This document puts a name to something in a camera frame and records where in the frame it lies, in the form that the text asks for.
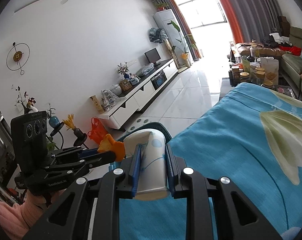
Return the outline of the pink left sleeve forearm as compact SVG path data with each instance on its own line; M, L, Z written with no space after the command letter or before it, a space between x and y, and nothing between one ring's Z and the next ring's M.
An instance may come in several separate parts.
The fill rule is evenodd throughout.
M47 210L27 206L25 202L10 206L0 201L0 239L22 239Z

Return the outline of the left hand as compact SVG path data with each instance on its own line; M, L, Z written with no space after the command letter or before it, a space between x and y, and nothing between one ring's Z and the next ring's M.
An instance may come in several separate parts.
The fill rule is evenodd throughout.
M65 192L65 190L49 193L48 196L35 196L29 190L27 190L26 205L31 207L38 207L39 209L47 209Z

